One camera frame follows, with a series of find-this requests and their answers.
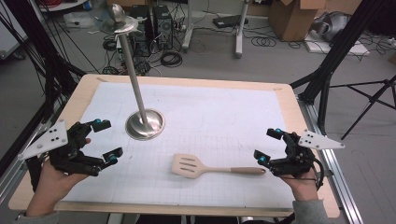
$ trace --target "white paper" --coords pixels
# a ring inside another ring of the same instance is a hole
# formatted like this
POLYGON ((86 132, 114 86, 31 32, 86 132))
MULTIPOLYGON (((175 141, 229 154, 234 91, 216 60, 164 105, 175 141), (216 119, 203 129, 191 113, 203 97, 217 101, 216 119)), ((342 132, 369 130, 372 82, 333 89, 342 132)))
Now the white paper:
POLYGON ((175 153, 197 156, 207 166, 255 166, 258 149, 273 159, 285 143, 266 135, 285 129, 273 91, 140 85, 145 108, 164 114, 165 128, 148 141, 134 140, 125 121, 137 111, 131 84, 101 83, 81 122, 108 119, 112 127, 91 133, 82 151, 101 157, 116 147, 119 163, 79 183, 65 201, 291 208, 289 186, 278 177, 205 173, 196 179, 173 174, 175 153))

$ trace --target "round metal base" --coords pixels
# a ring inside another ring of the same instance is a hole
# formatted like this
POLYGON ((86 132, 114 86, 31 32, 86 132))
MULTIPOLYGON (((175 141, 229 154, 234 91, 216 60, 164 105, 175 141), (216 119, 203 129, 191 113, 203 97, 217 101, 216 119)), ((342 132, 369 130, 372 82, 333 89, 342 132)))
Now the round metal base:
POLYGON ((125 130, 136 140, 149 140, 159 135, 165 127, 163 114, 153 109, 146 109, 148 124, 144 124, 140 112, 134 112, 125 122, 125 130))

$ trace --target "white bracket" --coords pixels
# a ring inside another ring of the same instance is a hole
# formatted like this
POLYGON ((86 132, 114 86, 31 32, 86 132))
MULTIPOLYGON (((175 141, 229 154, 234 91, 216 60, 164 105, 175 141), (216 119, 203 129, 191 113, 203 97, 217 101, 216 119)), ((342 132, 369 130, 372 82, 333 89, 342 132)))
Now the white bracket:
POLYGON ((318 150, 346 147, 346 145, 343 143, 339 143, 323 135, 310 132, 307 129, 305 129, 303 134, 301 134, 298 145, 301 147, 310 147, 318 150))
POLYGON ((63 119, 56 122, 46 133, 41 135, 32 145, 18 155, 18 160, 24 161, 41 153, 48 152, 68 143, 66 124, 63 119))

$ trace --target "spatula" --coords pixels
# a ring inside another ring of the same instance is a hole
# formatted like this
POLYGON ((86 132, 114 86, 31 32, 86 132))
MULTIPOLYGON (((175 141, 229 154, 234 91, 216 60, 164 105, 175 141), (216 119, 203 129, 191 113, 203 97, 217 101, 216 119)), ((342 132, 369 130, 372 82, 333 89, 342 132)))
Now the spatula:
POLYGON ((194 155, 175 154, 172 162, 172 172, 188 178, 196 178, 205 172, 224 172, 243 175, 263 175, 265 170, 257 167, 207 167, 194 155))

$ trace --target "table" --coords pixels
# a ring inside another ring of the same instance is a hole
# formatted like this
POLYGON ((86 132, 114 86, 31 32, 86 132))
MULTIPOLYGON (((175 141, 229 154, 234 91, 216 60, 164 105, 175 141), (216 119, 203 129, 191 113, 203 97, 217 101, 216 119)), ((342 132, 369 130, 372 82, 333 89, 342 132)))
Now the table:
MULTIPOLYGON (((240 81, 202 80, 166 77, 139 77, 140 84, 232 88, 245 90, 274 91, 282 111, 287 132, 302 132, 306 129, 304 118, 296 101, 292 88, 288 84, 254 83, 240 81)), ((82 114, 89 105, 97 86, 101 82, 130 83, 129 77, 86 75, 78 84, 75 92, 64 108, 59 119, 67 120, 67 129, 71 124, 80 121, 82 114)), ((329 217, 338 217, 340 212, 332 194, 327 179, 320 189, 319 198, 324 204, 329 217)), ((9 201, 9 208, 24 210, 33 197, 29 175, 25 175, 14 195, 9 201)), ((284 217, 290 214, 289 209, 244 208, 244 207, 203 207, 203 206, 174 206, 156 204, 124 204, 124 203, 76 203, 59 202, 56 205, 59 211, 86 211, 108 213, 137 213, 137 214, 167 214, 167 215, 196 215, 196 216, 237 216, 237 217, 284 217)))
MULTIPOLYGON (((242 34, 243 34, 242 32, 244 29, 245 17, 247 16, 247 13, 248 13, 248 2, 249 2, 249 0, 244 0, 244 6, 242 7, 239 28, 236 31, 235 56, 238 59, 242 58, 242 34)), ((187 52, 187 49, 189 48, 190 40, 191 40, 191 36, 192 36, 192 30, 194 29, 194 24, 191 21, 191 13, 192 13, 191 0, 188 1, 188 9, 187 10, 188 10, 187 32, 186 32, 186 35, 184 36, 184 41, 181 46, 183 48, 184 52, 187 52)))

